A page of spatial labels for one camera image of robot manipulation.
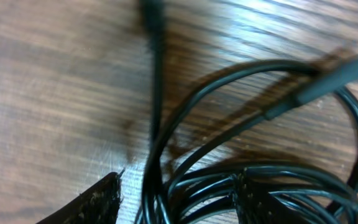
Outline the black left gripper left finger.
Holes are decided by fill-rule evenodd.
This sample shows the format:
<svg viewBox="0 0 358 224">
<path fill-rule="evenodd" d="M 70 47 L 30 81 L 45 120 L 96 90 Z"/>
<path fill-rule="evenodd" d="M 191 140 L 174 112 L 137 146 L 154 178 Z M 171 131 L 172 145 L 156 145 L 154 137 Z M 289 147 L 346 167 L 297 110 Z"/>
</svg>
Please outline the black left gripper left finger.
<svg viewBox="0 0 358 224">
<path fill-rule="evenodd" d="M 122 172 L 110 172 L 61 209 L 37 224 L 116 223 L 121 204 Z"/>
</svg>

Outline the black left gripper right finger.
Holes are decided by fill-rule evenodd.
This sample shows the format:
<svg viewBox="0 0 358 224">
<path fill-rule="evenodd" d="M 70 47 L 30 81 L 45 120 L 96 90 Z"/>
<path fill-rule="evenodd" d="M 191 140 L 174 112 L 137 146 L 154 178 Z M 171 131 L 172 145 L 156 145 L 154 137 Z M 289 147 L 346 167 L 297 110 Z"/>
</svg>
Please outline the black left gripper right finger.
<svg viewBox="0 0 358 224">
<path fill-rule="evenodd" d="M 281 202 L 273 196 L 273 184 L 256 182 L 257 177 L 288 176 L 309 180 L 303 170 L 292 169 L 247 169 L 237 170 L 231 175 L 234 190 L 232 192 L 233 205 L 236 208 L 240 223 L 274 223 L 274 224 L 302 224 L 307 219 L 302 215 L 299 205 L 285 199 Z"/>
</svg>

